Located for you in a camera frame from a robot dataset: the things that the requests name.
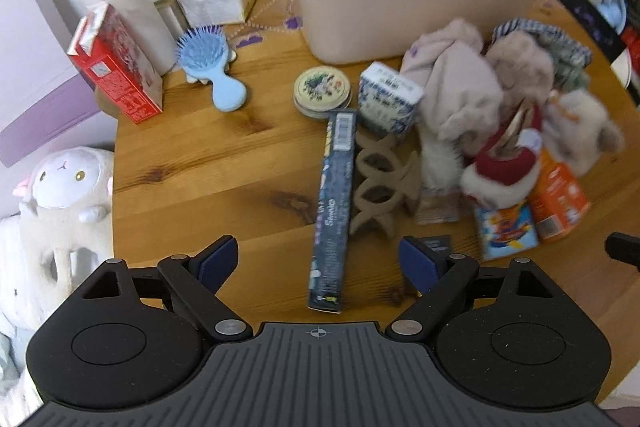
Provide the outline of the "small black box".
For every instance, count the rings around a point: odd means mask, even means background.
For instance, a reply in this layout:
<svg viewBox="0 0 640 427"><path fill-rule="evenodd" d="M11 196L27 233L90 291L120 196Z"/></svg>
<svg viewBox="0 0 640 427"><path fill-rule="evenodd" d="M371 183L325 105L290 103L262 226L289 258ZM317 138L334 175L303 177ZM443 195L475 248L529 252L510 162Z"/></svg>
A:
<svg viewBox="0 0 640 427"><path fill-rule="evenodd" d="M420 237L419 241L436 254L448 256L452 253L451 237L449 235Z"/></svg>

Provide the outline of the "colorful cartoon snack pack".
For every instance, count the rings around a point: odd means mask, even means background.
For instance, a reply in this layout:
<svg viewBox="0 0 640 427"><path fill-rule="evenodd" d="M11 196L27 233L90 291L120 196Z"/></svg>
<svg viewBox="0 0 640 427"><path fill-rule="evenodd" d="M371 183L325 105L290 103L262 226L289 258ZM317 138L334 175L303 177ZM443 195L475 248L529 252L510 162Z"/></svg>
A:
<svg viewBox="0 0 640 427"><path fill-rule="evenodd" d="M474 217L484 261L520 255L538 246L534 220L526 204L494 210L476 205Z"/></svg>

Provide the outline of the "hello kitty red plush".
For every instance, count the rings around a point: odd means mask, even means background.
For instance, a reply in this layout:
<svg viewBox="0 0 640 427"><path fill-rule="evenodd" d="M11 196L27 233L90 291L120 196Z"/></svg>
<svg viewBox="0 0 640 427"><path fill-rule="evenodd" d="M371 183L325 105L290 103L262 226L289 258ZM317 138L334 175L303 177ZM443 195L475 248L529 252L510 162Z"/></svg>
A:
<svg viewBox="0 0 640 427"><path fill-rule="evenodd" d="M491 135L462 173L462 193L487 209L524 202L540 173L541 109L521 101L511 119Z"/></svg>

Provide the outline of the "long dark blue box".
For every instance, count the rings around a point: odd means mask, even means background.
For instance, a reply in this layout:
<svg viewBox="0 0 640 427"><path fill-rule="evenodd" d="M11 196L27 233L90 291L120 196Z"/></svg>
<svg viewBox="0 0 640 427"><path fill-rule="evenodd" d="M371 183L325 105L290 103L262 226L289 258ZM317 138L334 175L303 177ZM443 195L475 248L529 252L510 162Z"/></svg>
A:
<svg viewBox="0 0 640 427"><path fill-rule="evenodd" d="M308 283L308 308L320 312L342 311L356 130L357 113L353 109L330 113Z"/></svg>

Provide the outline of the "white fluffy plush toy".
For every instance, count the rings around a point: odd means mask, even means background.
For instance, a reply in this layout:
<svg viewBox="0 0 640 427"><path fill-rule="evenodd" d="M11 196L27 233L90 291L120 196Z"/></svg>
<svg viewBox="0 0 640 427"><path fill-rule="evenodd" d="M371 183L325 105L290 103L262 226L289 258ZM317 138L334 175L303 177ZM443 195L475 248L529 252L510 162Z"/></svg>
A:
<svg viewBox="0 0 640 427"><path fill-rule="evenodd" d="M550 155L580 178L602 154L625 146L622 130L589 91L554 94L542 110L542 141Z"/></svg>

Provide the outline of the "blue white patterned small box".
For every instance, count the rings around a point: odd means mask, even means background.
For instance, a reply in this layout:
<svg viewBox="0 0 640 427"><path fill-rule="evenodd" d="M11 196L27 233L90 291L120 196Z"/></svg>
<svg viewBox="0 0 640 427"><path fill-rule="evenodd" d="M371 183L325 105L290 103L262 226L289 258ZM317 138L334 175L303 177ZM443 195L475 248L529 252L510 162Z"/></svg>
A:
<svg viewBox="0 0 640 427"><path fill-rule="evenodd" d="M373 133L403 138L413 125L423 88L381 62L371 63L358 84L358 119Z"/></svg>

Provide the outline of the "pink beige cloth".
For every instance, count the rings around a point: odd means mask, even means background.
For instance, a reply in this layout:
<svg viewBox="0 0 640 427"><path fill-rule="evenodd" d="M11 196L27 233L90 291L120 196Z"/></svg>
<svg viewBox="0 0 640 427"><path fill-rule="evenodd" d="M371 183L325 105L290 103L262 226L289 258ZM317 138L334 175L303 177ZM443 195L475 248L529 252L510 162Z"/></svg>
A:
<svg viewBox="0 0 640 427"><path fill-rule="evenodd" d="M480 31L463 18L422 35L406 51L400 75L423 88L420 117L440 141L473 157L499 127L503 91L482 55Z"/></svg>
<svg viewBox="0 0 640 427"><path fill-rule="evenodd" d="M499 38L485 54L500 83L501 110L509 112L530 98L547 102L554 81L551 55L527 32L516 30Z"/></svg>

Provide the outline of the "green checkered cloth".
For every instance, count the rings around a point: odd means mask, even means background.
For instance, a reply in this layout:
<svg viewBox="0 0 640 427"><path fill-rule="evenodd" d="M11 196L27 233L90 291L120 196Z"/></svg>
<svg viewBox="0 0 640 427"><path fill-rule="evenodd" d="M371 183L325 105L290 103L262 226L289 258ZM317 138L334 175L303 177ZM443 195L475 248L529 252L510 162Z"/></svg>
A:
<svg viewBox="0 0 640 427"><path fill-rule="evenodd" d="M586 67L591 62L590 52L562 48L562 46L549 46L554 66L553 86L562 92L570 92L580 89L588 89L590 77L586 73Z"/></svg>

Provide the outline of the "blue checkered cloth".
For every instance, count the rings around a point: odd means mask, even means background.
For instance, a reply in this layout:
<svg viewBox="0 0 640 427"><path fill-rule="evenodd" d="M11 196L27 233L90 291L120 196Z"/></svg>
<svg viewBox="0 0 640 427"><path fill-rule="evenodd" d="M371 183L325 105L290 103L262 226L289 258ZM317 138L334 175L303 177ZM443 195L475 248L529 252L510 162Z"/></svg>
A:
<svg viewBox="0 0 640 427"><path fill-rule="evenodd" d="M548 51L557 62L586 68L592 61L591 50L573 39L565 30L530 18L517 17L496 26L492 31L492 41L513 31L523 31L532 36L538 46Z"/></svg>

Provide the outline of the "white sheep plush toy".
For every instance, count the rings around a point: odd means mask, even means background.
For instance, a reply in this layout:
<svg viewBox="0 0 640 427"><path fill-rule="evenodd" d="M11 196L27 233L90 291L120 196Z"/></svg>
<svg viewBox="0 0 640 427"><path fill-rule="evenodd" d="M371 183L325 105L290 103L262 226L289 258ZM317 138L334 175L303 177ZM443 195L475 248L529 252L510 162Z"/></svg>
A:
<svg viewBox="0 0 640 427"><path fill-rule="evenodd" d="M58 306L113 254L114 153L78 146L43 158L1 221L1 424L42 404L26 348Z"/></svg>

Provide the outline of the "round decorated tin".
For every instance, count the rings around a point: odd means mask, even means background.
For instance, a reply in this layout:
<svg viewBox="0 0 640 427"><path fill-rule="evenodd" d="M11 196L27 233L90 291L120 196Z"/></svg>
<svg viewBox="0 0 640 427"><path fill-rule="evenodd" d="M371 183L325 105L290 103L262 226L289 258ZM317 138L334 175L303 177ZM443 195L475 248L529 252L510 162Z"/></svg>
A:
<svg viewBox="0 0 640 427"><path fill-rule="evenodd" d="M332 110L349 106L352 85L348 77L331 66L316 66L304 70L293 88L295 107L312 119L326 119Z"/></svg>

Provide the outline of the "blue hair brush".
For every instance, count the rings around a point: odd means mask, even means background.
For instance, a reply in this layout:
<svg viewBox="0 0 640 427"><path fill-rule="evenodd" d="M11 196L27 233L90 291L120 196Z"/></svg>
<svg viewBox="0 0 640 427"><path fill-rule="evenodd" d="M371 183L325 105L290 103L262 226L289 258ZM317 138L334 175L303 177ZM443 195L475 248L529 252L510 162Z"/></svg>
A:
<svg viewBox="0 0 640 427"><path fill-rule="evenodd" d="M212 84L212 100L224 113L240 109L247 96L244 84L226 73L230 48L221 26L188 29L178 40L177 63L186 75Z"/></svg>

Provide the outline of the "lilac headboard panel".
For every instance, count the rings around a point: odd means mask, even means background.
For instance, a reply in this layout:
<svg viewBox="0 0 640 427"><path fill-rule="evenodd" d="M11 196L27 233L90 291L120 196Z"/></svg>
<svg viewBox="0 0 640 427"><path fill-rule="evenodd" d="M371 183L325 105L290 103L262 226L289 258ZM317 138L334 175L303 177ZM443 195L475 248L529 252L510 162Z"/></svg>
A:
<svg viewBox="0 0 640 427"><path fill-rule="evenodd" d="M70 30L53 0L1 0L1 162L48 146L115 141L90 82L66 55Z"/></svg>

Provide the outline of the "red carton box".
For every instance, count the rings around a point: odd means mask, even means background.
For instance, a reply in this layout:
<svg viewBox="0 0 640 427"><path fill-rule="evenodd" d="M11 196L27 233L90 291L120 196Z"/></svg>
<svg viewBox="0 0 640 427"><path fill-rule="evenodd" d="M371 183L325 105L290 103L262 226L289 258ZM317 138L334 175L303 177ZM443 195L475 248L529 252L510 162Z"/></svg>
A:
<svg viewBox="0 0 640 427"><path fill-rule="evenodd" d="M135 124L163 112L163 79L110 4L79 21L67 55Z"/></svg>

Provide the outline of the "small yellow green box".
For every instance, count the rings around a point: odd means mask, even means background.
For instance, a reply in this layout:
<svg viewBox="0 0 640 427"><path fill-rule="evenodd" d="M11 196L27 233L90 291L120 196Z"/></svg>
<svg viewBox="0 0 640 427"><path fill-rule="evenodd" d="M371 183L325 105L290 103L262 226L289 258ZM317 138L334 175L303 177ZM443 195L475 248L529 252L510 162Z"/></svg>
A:
<svg viewBox="0 0 640 427"><path fill-rule="evenodd" d="M167 26L169 32L178 40L189 28L189 23L184 16L177 0L156 0L154 5L160 13L160 17Z"/></svg>

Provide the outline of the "purple floral table mat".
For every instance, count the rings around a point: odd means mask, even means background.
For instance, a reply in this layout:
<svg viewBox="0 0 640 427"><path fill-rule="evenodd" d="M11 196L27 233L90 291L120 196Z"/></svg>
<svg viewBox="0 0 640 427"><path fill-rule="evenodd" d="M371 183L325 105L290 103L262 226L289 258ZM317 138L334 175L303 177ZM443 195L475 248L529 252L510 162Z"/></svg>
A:
<svg viewBox="0 0 640 427"><path fill-rule="evenodd" d="M303 27L292 0L256 0L247 19L224 26L232 49L261 44L269 37L295 34Z"/></svg>

